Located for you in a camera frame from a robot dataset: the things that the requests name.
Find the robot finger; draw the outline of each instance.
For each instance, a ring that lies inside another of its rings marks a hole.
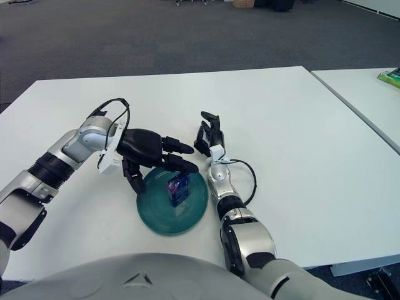
[[[194,147],[201,153],[205,154],[208,158],[211,156],[210,148],[208,143],[203,139],[204,136],[204,126],[201,124],[199,131],[197,132],[196,140],[194,141]]]
[[[210,126],[208,126],[208,124],[204,121],[201,121],[201,127],[204,129],[204,131],[206,132],[206,134],[209,134],[211,131]]]
[[[140,195],[145,192],[143,175],[140,173],[140,165],[128,160],[124,157],[122,160],[122,171],[136,194]]]
[[[173,154],[163,154],[163,161],[161,162],[161,167],[167,171],[172,172],[182,172],[182,173],[197,173],[199,168],[190,161],[185,161],[181,156]]]
[[[179,142],[179,140],[174,139],[172,137],[169,136],[163,137],[161,141],[162,141],[162,149],[166,152],[169,153],[178,152],[186,154],[192,154],[194,152],[194,149],[191,146]]]
[[[218,116],[215,116],[213,114],[210,114],[209,112],[202,111],[201,116],[206,119],[207,121],[211,122],[211,120],[216,120],[218,119]]]

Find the floor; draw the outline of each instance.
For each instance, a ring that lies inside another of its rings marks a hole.
[[[297,0],[291,12],[236,9],[215,0],[33,0],[0,4],[0,112],[40,79],[193,73],[304,66],[399,65],[400,23],[343,4]],[[390,266],[400,287],[400,264]],[[333,278],[334,287],[380,299],[369,272]],[[20,283],[5,282],[3,293]]]

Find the white table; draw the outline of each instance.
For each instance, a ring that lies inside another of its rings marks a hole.
[[[313,71],[329,90],[400,154],[400,89],[377,76],[388,69]]]
[[[307,267],[400,253],[400,156],[303,67],[37,81],[0,115],[0,186],[115,97],[131,103],[131,128],[189,144],[200,111],[219,114],[230,157],[246,160],[257,173],[249,208],[270,230],[280,258]],[[111,116],[120,109],[111,107]],[[187,158],[204,175],[204,156]],[[138,252],[185,254],[224,266],[211,201],[195,228],[159,236],[140,220],[121,172],[100,175],[97,160],[93,155],[47,205],[47,218],[31,242],[11,254],[4,279],[38,279]],[[245,167],[231,170],[237,190],[248,197],[251,175]]]
[[[384,13],[400,18],[400,4],[398,0],[345,0],[345,2],[373,9],[377,13]]]

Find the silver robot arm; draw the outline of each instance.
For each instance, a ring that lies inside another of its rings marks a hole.
[[[46,217],[43,204],[92,153],[103,150],[108,129],[107,144],[113,141],[116,125],[104,116],[89,116],[0,191],[0,276],[10,250],[24,247]]]
[[[226,268],[272,299],[367,299],[334,289],[291,261],[276,259],[271,234],[246,207],[232,185],[228,167],[231,162],[226,156],[219,116],[208,112],[201,115],[211,127],[202,122],[194,147],[211,157],[207,181],[221,220],[220,237]]]

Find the teal glass plate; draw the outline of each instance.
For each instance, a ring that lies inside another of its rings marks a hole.
[[[191,229],[207,208],[208,190],[199,173],[190,174],[190,194],[177,207],[169,199],[167,181],[178,172],[153,169],[145,178],[146,192],[137,195],[136,204],[142,221],[158,234],[174,235]]]

